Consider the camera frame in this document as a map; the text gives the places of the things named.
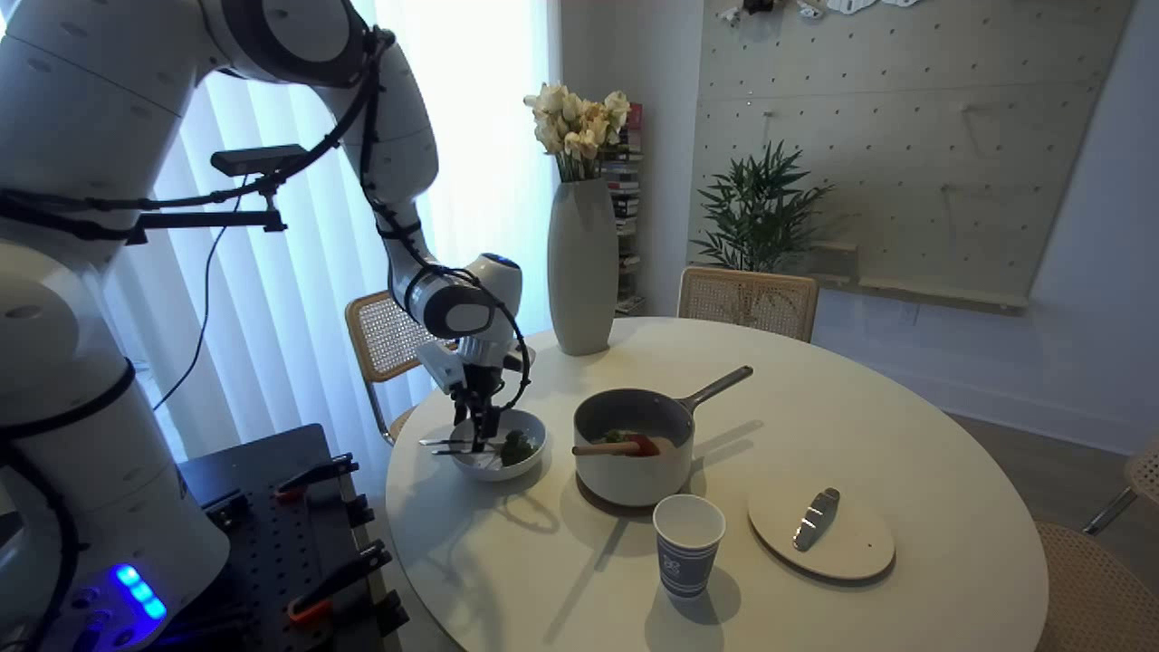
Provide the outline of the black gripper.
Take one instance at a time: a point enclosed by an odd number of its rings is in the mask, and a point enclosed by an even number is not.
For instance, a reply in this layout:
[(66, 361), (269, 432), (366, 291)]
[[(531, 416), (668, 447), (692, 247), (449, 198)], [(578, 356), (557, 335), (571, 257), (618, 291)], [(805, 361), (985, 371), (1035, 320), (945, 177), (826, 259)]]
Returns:
[(495, 438), (495, 395), (505, 387), (505, 371), (500, 366), (469, 366), (462, 371), (462, 387), (455, 395), (455, 414), (462, 421), (454, 424), (454, 438), (459, 450), (471, 447), (473, 438), (473, 454), (482, 454), (491, 438)]

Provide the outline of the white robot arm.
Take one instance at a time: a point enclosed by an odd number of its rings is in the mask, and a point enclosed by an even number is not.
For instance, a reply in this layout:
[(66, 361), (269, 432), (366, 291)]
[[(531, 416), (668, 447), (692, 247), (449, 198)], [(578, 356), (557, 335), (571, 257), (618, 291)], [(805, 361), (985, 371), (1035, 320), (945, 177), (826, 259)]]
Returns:
[(91, 639), (149, 643), (226, 569), (229, 536), (192, 503), (137, 366), (94, 287), (153, 229), (200, 229), (221, 194), (153, 192), (194, 86), (301, 84), (333, 112), (386, 250), (396, 305), (462, 361), (459, 414), (495, 434), (491, 378), (514, 345), (520, 270), (437, 265), (415, 194), (436, 133), (390, 34), (350, 0), (16, 0), (0, 36), (3, 463), (53, 536), (3, 596), (23, 652)]

